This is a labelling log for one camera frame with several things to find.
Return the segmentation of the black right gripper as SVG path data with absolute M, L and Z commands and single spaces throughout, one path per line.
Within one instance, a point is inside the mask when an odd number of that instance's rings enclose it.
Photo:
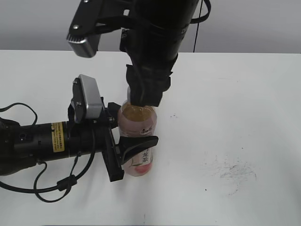
M 163 93 L 171 86 L 170 70 L 179 52 L 179 26 L 123 27 L 119 49 L 139 66 L 159 69 L 144 71 L 141 80 L 136 68 L 126 65 L 131 104 L 158 107 Z

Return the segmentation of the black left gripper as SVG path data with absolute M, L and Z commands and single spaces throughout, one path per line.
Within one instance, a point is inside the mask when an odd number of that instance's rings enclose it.
M 75 176 L 72 172 L 70 173 L 67 178 L 68 182 L 76 182 L 84 176 L 98 152 L 102 153 L 109 180 L 111 182 L 122 180 L 124 170 L 121 165 L 142 151 L 157 145 L 157 136 L 120 137 L 119 155 L 116 151 L 112 129 L 117 127 L 117 113 L 120 108 L 121 105 L 109 102 L 107 107 L 104 106 L 98 119 L 86 119 L 82 123 L 76 123 L 74 110 L 70 103 L 67 121 L 69 153 L 75 153 L 76 159 L 85 154 L 89 154 L 90 157 L 78 175 Z

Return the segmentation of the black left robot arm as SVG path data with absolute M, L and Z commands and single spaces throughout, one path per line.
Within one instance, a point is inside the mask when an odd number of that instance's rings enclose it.
M 140 152 L 154 147 L 157 136 L 120 136 L 116 144 L 112 129 L 117 127 L 120 106 L 109 103 L 97 119 L 76 123 L 75 111 L 68 108 L 68 121 L 20 126 L 0 120 L 0 174 L 11 175 L 35 166 L 39 161 L 53 161 L 101 152 L 111 182 L 122 180 L 125 164 Z

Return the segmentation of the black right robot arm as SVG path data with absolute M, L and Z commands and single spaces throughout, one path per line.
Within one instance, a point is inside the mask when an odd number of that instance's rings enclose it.
M 126 80 L 130 103 L 159 106 L 170 88 L 172 68 L 197 0 L 135 0 L 129 16 L 134 28 L 124 29 L 120 50 L 128 54 Z

